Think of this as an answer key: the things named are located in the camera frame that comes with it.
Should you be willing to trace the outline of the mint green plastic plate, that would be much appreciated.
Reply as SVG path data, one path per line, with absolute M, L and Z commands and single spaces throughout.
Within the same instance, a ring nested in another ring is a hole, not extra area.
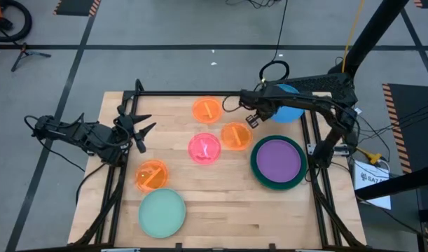
M 178 192 L 170 188 L 150 192 L 139 206 L 139 226 L 153 238 L 172 236 L 184 224 L 185 217 L 185 201 Z

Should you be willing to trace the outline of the large dark green plastic plate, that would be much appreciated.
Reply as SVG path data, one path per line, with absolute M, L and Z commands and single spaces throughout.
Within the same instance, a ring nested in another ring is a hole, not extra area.
M 286 183 L 275 183 L 266 179 L 262 175 L 262 173 L 258 171 L 257 164 L 256 164 L 257 150 L 263 142 L 268 141 L 270 139 L 285 139 L 289 141 L 291 144 L 293 144 L 298 150 L 298 153 L 301 156 L 301 171 L 298 173 L 298 175 L 295 177 L 294 180 Z M 304 176 L 306 175 L 307 168 L 308 168 L 308 160 L 303 149 L 293 139 L 290 139 L 289 137 L 282 136 L 282 135 L 271 135 L 271 136 L 264 137 L 263 139 L 258 141 L 257 144 L 253 147 L 251 151 L 251 156 L 250 156 L 250 167 L 256 180 L 259 181 L 260 184 L 262 184 L 263 186 L 272 190 L 290 190 L 296 187 L 304 179 Z

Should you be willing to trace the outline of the blue plastic plate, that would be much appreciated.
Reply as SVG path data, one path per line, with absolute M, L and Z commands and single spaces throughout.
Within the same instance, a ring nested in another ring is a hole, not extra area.
M 298 94 L 296 88 L 287 84 L 277 84 L 283 91 Z M 292 123 L 299 119 L 304 114 L 304 110 L 300 108 L 292 108 L 288 106 L 279 107 L 277 112 L 271 117 L 276 123 Z

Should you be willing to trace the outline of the purple plastic plate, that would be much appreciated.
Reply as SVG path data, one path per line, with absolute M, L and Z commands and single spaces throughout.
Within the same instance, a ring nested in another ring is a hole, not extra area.
M 301 171 L 301 156 L 285 139 L 270 139 L 261 144 L 256 154 L 257 169 L 269 181 L 286 183 Z

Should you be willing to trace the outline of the orange translucent plastic plate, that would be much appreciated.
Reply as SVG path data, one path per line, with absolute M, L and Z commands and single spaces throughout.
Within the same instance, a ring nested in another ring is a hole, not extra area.
M 192 114 L 198 122 L 212 124 L 221 118 L 223 109 L 217 98 L 201 97 L 193 103 Z
M 243 151 L 252 143 L 252 133 L 248 126 L 241 122 L 230 122 L 221 129 L 222 144 L 232 151 Z
M 164 188 L 168 182 L 167 165 L 162 160 L 147 160 L 136 169 L 134 184 L 143 193 Z

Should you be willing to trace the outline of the black gantry bar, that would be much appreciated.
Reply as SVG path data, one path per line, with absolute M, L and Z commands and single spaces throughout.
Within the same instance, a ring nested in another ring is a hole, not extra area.
M 428 167 L 365 188 L 360 188 L 355 191 L 355 194 L 363 200 L 371 200 L 413 190 L 422 186 L 428 186 Z

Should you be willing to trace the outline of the yellow plug connector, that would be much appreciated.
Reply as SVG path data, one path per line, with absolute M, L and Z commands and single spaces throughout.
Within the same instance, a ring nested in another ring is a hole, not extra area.
M 368 161 L 369 161 L 372 165 L 374 165 L 374 164 L 378 163 L 378 160 L 380 160 L 380 159 L 381 159 L 381 157 L 382 157 L 382 155 L 381 155 L 380 153 L 371 153 L 371 152 L 369 152 L 369 151 L 367 151 L 367 150 L 364 150 L 364 149 L 362 149 L 362 148 L 360 148 L 360 147 L 356 147 L 356 149 L 357 149 L 360 153 L 364 154 L 364 155 L 366 156 L 366 158 L 368 159 Z

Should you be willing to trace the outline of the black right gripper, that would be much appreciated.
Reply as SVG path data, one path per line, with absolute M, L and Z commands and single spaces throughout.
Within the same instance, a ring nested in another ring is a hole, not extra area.
M 258 119 L 264 122 L 278 112 L 280 103 L 271 97 L 280 94 L 281 88 L 278 85 L 264 87 L 259 91 L 240 90 L 240 106 L 256 111 L 254 115 L 245 118 L 251 128 L 258 127 Z

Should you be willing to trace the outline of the black tripod stand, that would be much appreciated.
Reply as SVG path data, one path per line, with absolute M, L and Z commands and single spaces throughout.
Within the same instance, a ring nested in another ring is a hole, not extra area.
M 23 43 L 22 45 L 20 45 L 17 42 L 14 42 L 14 45 L 20 48 L 20 53 L 19 53 L 17 59 L 15 60 L 15 63 L 11 67 L 11 71 L 12 72 L 16 71 L 16 69 L 18 68 L 18 65 L 19 65 L 19 63 L 20 63 L 21 60 L 23 60 L 24 58 L 27 58 L 29 56 L 36 55 L 36 56 L 41 56 L 41 57 L 45 57 L 45 58 L 52 57 L 52 55 L 50 55 L 50 54 L 46 54 L 46 53 L 42 53 L 42 52 L 36 52 L 36 51 L 33 51 L 33 50 L 29 50 L 27 48 L 27 44 L 26 43 Z

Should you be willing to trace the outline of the pink translucent plastic plate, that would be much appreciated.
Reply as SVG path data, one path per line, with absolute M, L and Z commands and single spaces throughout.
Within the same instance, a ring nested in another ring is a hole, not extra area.
M 211 133 L 199 133 L 189 141 L 188 154 L 194 162 L 200 165 L 210 165 L 219 159 L 221 143 Z

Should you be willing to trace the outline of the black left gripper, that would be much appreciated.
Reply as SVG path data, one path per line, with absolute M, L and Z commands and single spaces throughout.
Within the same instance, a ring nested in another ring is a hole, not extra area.
M 151 114 L 148 115 L 135 115 L 135 114 L 126 114 L 125 107 L 120 105 L 117 107 L 117 112 L 119 116 L 114 120 L 116 125 L 120 125 L 123 129 L 125 129 L 129 137 L 133 138 L 136 146 L 140 153 L 146 152 L 146 147 L 144 145 L 145 136 L 156 126 L 156 123 L 152 123 L 146 126 L 143 129 L 140 129 L 138 132 L 135 132 L 134 125 L 136 123 L 140 123 L 143 120 L 146 120 L 151 117 Z

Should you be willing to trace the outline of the black gantry post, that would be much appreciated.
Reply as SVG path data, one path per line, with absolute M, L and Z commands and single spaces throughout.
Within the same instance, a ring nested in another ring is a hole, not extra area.
M 345 72 L 354 77 L 360 64 L 387 31 L 408 0 L 382 0 L 343 61 L 329 69 L 329 74 Z

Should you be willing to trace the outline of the white paper sign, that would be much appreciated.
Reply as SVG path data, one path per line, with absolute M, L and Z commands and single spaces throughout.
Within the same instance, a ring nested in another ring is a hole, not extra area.
M 388 171 L 375 167 L 371 164 L 355 161 L 353 171 L 353 186 L 355 190 L 375 185 L 389 179 Z M 392 203 L 390 196 L 368 199 L 367 202 L 376 205 L 377 207 L 391 210 Z

